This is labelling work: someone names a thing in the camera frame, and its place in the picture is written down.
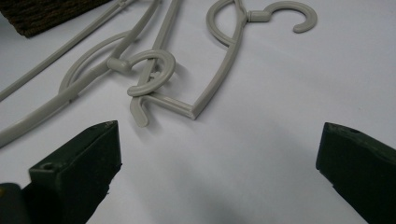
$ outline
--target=white surface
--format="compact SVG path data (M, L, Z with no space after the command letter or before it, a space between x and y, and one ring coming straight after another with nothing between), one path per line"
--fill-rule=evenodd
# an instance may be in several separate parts
M180 66L162 92L192 104L219 67L225 48L207 31L215 1L182 3L167 48ZM245 0L247 9L274 1ZM304 0L318 25L278 12L248 23L235 64L197 120L149 105L151 123L129 113L129 86L111 74L73 104L0 149L0 183L21 186L28 169L93 124L120 124L123 166L89 223L349 223L365 221L315 168L325 121L343 124L396 147L396 2ZM163 1L133 55L150 49L170 1ZM42 35L19 36L0 19L0 89L22 76L90 23L109 4ZM87 49L130 29L149 6L137 1L61 60L0 103L0 129L54 96L63 75ZM233 8L219 16L230 34Z

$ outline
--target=black plastic part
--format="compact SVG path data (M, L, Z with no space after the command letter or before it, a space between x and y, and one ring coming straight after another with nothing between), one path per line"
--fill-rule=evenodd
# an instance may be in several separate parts
M0 223L29 224L30 219L17 184L0 184Z
M86 129L29 170L22 194L32 223L86 223L120 167L118 123Z
M396 223L395 149L357 130L325 123L317 169L368 223Z

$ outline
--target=curved hook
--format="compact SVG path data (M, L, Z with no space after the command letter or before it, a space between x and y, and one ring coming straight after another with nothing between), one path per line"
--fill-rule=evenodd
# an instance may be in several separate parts
M127 93L130 96L141 96L149 94L160 88L169 78L174 74L176 67L175 57L166 50L163 49L149 49L141 53L136 54L129 60L129 67L133 67L135 64L146 60L146 59L160 59L163 61L163 70L150 82L132 86L128 89Z
M249 11L247 15L247 21L269 21L271 20L271 16L275 11L281 9L293 9L303 13L306 17L305 22L295 25L293 28L294 33L303 33L306 32L317 24L318 15L312 7L307 6L303 3L291 2L291 1L283 1L277 2L269 5L264 9L264 11Z

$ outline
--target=hanger hook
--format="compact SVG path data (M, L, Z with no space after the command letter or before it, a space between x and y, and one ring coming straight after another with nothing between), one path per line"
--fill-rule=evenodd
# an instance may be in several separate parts
M318 15L312 7L303 3L283 1L276 2L264 9L264 11L249 11L247 21L269 21L274 12L281 9L292 9L303 13L306 17L305 22L295 25L293 28L294 33L306 32L317 24Z

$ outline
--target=small hole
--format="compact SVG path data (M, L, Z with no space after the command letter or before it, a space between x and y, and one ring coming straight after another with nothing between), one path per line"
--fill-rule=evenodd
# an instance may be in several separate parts
M44 170L53 170L55 167L51 162L45 163L41 165L41 168Z

